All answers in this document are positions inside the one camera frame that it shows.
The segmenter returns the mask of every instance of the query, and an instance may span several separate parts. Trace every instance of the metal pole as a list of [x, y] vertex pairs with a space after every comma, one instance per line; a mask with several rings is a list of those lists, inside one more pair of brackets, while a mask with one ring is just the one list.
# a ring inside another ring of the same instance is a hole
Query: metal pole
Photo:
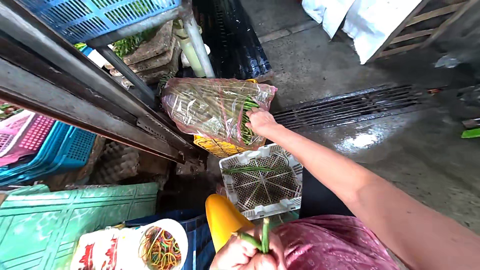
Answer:
[[91, 48], [112, 44], [113, 42], [122, 38], [133, 36], [147, 29], [163, 25], [170, 20], [176, 19], [182, 9], [182, 6], [176, 7], [174, 9], [162, 12], [161, 14], [144, 19], [143, 21], [134, 23], [132, 25], [124, 26], [115, 31], [103, 34], [99, 37], [88, 40], [86, 43]]
[[205, 71], [207, 78], [215, 78], [215, 73], [213, 72], [212, 64], [208, 58], [207, 51], [205, 50], [204, 41], [202, 40], [202, 35], [198, 30], [197, 22], [193, 16], [193, 13], [181, 17], [183, 21], [183, 28], [187, 31], [188, 37], [192, 42], [193, 49], [195, 54], [202, 65], [202, 68]]
[[155, 95], [153, 93], [153, 90], [148, 87], [148, 85], [140, 79], [140, 77], [137, 76], [128, 66], [123, 62], [120, 57], [118, 57], [112, 49], [108, 46], [100, 46], [95, 48], [100, 55], [105, 57], [110, 64], [112, 64], [113, 67], [115, 67], [120, 73], [122, 73], [125, 78], [127, 78], [135, 87], [137, 87], [141, 93], [142, 97], [140, 100], [148, 100], [149, 102], [147, 105], [152, 107], [153, 101], [155, 99]]
[[178, 150], [168, 142], [149, 135], [2, 58], [0, 98], [166, 159], [185, 163]]
[[135, 117], [151, 115], [156, 126], [150, 128], [158, 130], [173, 147], [186, 155], [189, 152], [197, 153], [197, 146], [182, 137], [168, 116], [155, 113], [14, 0], [0, 1], [0, 30], [55, 64], [60, 72], [70, 74]]

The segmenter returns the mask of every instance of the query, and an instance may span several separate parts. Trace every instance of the pink plastic bag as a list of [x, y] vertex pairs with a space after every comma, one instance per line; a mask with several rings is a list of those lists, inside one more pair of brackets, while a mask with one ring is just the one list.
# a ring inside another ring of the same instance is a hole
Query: pink plastic bag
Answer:
[[182, 132], [256, 150], [263, 137], [254, 134], [248, 145], [241, 138], [243, 104], [250, 97], [269, 110], [276, 91], [237, 79], [172, 78], [162, 91], [162, 104]]

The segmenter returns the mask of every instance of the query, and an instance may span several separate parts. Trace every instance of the white plastic crate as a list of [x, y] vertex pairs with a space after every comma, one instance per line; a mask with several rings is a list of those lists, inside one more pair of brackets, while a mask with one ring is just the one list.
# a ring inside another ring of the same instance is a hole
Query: white plastic crate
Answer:
[[220, 168], [285, 167], [278, 172], [222, 173], [228, 199], [249, 220], [300, 208], [303, 166], [277, 144], [221, 159]]

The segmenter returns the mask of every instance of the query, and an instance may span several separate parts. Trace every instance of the colorful rubber bands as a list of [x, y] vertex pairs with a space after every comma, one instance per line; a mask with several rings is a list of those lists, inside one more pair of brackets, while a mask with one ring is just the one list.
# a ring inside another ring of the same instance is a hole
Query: colorful rubber bands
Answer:
[[145, 232], [140, 249], [140, 257], [153, 269], [169, 270], [180, 264], [181, 253], [177, 241], [160, 227], [152, 227]]

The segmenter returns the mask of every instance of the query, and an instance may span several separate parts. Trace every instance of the yellow plastic crate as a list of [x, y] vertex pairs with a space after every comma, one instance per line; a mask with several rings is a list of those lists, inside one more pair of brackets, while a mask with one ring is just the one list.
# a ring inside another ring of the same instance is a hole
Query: yellow plastic crate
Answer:
[[220, 141], [217, 139], [204, 138], [202, 136], [195, 135], [194, 144], [207, 150], [219, 158], [227, 158], [235, 154], [245, 152], [247, 149], [235, 146], [231, 143]]

